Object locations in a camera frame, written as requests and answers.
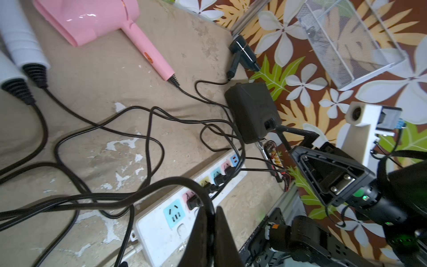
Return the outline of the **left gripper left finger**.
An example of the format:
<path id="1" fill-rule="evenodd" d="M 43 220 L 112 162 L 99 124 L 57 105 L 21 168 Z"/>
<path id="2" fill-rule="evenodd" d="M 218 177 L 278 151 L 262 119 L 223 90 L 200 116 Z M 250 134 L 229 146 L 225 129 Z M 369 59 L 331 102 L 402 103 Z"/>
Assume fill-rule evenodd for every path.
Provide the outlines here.
<path id="1" fill-rule="evenodd" d="M 178 267 L 207 267 L 209 263 L 208 216 L 204 207 L 200 208 L 192 228 L 185 252 Z"/>

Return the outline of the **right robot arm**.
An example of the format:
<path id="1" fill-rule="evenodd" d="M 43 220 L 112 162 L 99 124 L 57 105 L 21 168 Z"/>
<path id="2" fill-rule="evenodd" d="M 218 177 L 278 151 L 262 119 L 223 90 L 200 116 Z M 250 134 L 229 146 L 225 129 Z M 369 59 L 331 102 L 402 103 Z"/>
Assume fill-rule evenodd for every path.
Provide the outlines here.
<path id="1" fill-rule="evenodd" d="M 427 264 L 427 155 L 422 151 L 393 151 L 382 157 L 376 172 L 330 143 L 315 149 L 312 131 L 278 126 L 303 141 L 288 147 L 291 158 L 325 208 L 347 203 L 364 219 L 380 225 L 388 245 L 407 267 Z M 270 248 L 295 261 L 322 267 L 367 267 L 370 262 L 341 245 L 337 238 L 306 216 L 291 225 L 267 226 Z"/>

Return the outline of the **black hair dryer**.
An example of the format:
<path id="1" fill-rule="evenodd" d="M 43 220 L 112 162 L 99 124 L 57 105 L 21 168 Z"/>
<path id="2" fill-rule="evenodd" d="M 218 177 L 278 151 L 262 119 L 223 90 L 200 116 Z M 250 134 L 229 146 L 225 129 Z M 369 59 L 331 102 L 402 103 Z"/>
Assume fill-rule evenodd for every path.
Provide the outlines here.
<path id="1" fill-rule="evenodd" d="M 229 50 L 232 53 L 232 60 L 226 73 L 228 81 L 235 77 L 239 64 L 241 64 L 243 68 L 253 72 L 259 72 L 261 70 L 261 67 L 257 63 L 254 51 L 250 48 L 242 35 L 238 35 L 233 40 L 229 46 Z"/>

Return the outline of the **white hair dryer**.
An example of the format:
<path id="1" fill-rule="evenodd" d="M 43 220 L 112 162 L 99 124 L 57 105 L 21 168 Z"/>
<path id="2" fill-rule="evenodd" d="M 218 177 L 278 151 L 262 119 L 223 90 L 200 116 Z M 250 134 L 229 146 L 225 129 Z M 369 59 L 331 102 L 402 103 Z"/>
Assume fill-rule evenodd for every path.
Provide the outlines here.
<path id="1" fill-rule="evenodd" d="M 26 105 L 33 105 L 36 103 L 27 85 L 27 78 L 2 51 L 1 89 L 21 100 Z"/>
<path id="2" fill-rule="evenodd" d="M 37 87 L 47 87 L 51 66 L 19 1 L 1 1 L 1 38 L 9 53 L 1 53 L 1 85 L 29 77 Z"/>

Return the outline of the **pink hair dryer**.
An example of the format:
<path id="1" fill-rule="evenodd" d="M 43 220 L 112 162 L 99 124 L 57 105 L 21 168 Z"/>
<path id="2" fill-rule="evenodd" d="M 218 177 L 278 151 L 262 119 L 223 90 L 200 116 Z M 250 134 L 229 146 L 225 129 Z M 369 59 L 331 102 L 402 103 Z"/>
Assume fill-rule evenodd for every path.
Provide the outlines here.
<path id="1" fill-rule="evenodd" d="M 180 87 L 175 72 L 139 28 L 137 1 L 34 1 L 39 13 L 74 47 L 121 30 L 163 80 Z"/>

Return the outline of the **white multicolour power strip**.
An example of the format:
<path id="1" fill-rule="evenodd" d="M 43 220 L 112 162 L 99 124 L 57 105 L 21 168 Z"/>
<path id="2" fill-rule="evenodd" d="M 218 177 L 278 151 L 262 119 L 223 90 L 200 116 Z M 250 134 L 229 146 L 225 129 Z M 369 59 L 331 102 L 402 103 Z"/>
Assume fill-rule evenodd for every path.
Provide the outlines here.
<path id="1" fill-rule="evenodd" d="M 201 186 L 217 185 L 220 180 L 217 179 L 218 176 L 225 175 L 227 168 L 237 167 L 238 163 L 238 156 L 230 151 L 192 175 L 191 179 Z M 213 198 L 216 192 L 209 193 L 214 207 L 219 205 L 247 173 L 240 171 L 217 197 Z M 172 253 L 183 248 L 184 242 L 189 238 L 199 209 L 196 201 L 191 199 L 193 196 L 194 192 L 178 186 L 136 215 L 131 241 L 139 242 L 151 267 L 161 267 Z"/>

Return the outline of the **black plastic tool case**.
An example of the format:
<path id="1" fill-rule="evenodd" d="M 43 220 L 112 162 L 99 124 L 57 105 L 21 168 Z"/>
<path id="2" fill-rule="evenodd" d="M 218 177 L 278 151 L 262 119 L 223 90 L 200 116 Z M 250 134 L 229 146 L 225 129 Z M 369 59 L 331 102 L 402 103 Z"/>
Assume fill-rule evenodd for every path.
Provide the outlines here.
<path id="1" fill-rule="evenodd" d="M 281 125 L 264 82 L 237 83 L 225 92 L 225 99 L 245 144 L 260 141 Z"/>

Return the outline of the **white mesh basket right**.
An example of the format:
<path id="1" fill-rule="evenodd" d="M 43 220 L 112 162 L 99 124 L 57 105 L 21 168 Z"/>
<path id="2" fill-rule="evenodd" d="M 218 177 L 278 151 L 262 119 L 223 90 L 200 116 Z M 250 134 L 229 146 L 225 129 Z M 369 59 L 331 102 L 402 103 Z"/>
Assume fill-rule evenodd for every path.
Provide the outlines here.
<path id="1" fill-rule="evenodd" d="M 374 1 L 305 1 L 297 14 L 322 67 L 339 91 L 350 90 L 407 60 Z"/>

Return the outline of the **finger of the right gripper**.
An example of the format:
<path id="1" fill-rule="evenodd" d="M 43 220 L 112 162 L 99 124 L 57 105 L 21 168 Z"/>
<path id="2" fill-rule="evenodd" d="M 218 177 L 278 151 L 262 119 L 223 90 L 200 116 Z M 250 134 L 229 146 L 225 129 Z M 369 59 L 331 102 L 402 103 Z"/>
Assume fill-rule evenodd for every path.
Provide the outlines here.
<path id="1" fill-rule="evenodd" d="M 287 150 L 292 150 L 288 140 L 286 139 L 284 133 L 290 133 L 298 136 L 303 137 L 303 141 L 300 143 L 300 146 L 312 149 L 313 148 L 313 142 L 316 141 L 316 139 L 319 137 L 319 134 L 313 131 L 307 131 L 302 129 L 297 129 L 293 127 L 288 127 L 284 125 L 279 125 L 275 128 L 275 133 L 278 135 L 279 139 L 285 146 Z"/>

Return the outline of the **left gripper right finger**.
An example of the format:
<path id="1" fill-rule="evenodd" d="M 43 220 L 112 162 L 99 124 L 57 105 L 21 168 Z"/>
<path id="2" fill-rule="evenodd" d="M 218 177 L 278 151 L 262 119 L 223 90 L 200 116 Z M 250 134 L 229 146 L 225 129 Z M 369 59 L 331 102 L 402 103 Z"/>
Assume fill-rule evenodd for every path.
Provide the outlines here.
<path id="1" fill-rule="evenodd" d="M 222 207 L 215 214 L 215 266 L 244 267 Z"/>

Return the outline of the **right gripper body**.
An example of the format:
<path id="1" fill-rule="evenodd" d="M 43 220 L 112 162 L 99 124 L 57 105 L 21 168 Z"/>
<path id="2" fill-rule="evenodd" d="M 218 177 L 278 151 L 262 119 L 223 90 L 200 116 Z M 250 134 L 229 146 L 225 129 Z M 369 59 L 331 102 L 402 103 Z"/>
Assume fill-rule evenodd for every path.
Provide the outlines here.
<path id="1" fill-rule="evenodd" d="M 371 170 L 329 142 L 319 149 L 295 146 L 290 156 L 324 206 L 339 206 L 376 179 Z"/>

